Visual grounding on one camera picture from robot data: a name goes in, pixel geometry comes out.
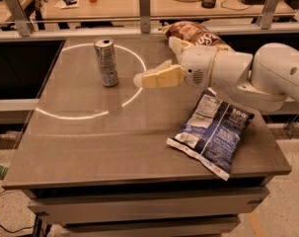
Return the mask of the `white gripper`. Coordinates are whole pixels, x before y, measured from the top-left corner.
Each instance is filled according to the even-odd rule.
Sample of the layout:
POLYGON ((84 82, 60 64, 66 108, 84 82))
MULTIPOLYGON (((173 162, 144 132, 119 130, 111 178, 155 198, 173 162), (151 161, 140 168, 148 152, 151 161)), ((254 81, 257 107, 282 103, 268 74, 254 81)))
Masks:
POLYGON ((169 37, 169 48, 180 65, 167 60, 156 68, 136 74, 133 78, 134 85, 138 88, 169 88, 178 86, 185 80, 192 87, 207 88, 217 48, 193 45, 176 37, 169 37))

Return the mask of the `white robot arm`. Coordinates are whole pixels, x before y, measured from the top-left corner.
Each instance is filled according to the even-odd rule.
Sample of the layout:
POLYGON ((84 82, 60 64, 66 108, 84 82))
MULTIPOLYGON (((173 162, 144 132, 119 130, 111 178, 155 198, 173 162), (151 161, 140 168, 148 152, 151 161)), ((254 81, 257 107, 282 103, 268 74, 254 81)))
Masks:
POLYGON ((299 105, 299 50, 283 43, 267 43, 255 54, 223 45, 194 45, 175 37, 169 48, 177 63, 167 60, 135 75, 138 88, 169 88, 185 82, 215 87, 233 101, 260 111, 274 112, 288 98, 299 105))

